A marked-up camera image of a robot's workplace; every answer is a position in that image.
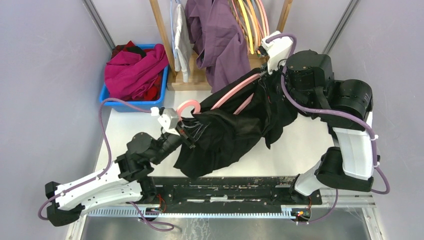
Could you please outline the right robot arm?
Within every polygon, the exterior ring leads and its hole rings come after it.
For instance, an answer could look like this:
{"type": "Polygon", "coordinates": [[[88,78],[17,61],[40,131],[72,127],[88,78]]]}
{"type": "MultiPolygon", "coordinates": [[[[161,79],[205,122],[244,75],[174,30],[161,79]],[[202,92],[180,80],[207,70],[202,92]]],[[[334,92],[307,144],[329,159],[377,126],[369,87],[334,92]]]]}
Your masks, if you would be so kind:
{"type": "Polygon", "coordinates": [[[379,161],[372,88],[358,79],[335,79],[331,57],[313,50],[291,55],[282,75],[287,99],[299,113],[326,123],[334,141],[315,166],[296,176],[289,199],[302,204],[323,187],[370,192],[379,161]]]}

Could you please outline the white skirt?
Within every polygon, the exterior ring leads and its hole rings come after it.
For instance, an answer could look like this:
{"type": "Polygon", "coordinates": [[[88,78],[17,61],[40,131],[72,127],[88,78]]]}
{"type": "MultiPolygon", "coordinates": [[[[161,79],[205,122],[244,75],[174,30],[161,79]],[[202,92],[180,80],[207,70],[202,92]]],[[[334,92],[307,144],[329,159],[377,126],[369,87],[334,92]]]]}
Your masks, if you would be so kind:
{"type": "Polygon", "coordinates": [[[177,52],[177,58],[174,58],[174,69],[176,72],[181,72],[183,82],[188,83],[191,74],[190,58],[193,50],[189,39],[185,9],[182,3],[174,6],[173,24],[175,33],[174,43],[177,52]]]}

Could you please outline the purple garment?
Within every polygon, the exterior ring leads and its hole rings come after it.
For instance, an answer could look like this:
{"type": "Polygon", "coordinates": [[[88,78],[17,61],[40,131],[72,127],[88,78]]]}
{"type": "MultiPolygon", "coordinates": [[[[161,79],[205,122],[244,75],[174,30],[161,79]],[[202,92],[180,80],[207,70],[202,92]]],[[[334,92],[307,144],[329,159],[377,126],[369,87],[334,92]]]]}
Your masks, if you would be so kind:
{"type": "Polygon", "coordinates": [[[189,0],[185,5],[196,65],[215,93],[251,70],[244,34],[226,0],[189,0]]]}

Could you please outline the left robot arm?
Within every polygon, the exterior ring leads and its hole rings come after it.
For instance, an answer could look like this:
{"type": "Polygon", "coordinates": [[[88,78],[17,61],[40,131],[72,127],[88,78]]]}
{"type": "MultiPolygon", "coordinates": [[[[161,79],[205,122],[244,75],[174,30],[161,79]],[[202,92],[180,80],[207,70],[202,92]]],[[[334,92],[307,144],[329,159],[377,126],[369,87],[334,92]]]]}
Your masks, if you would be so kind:
{"type": "Polygon", "coordinates": [[[42,220],[55,227],[77,221],[81,216],[106,206],[122,203],[152,203],[158,191],[150,173],[181,145],[195,147],[196,139],[180,124],[176,133],[164,132],[154,138],[146,132],[135,134],[127,143],[127,151],[106,167],[78,180],[60,184],[45,184],[47,201],[41,206],[46,216],[42,220]]]}

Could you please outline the black garment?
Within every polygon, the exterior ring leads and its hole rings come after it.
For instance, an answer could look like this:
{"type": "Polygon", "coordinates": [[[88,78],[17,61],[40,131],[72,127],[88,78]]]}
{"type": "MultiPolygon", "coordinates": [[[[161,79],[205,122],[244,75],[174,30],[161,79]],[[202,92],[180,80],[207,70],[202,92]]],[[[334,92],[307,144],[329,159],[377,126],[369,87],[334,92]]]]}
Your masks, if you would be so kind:
{"type": "Polygon", "coordinates": [[[195,139],[193,148],[181,145],[174,168],[197,179],[236,163],[261,139],[270,148],[284,127],[298,116],[283,96],[281,71],[253,80],[221,106],[213,106],[235,86],[260,72],[254,68],[236,81],[200,102],[200,112],[182,119],[184,129],[195,139]]]}

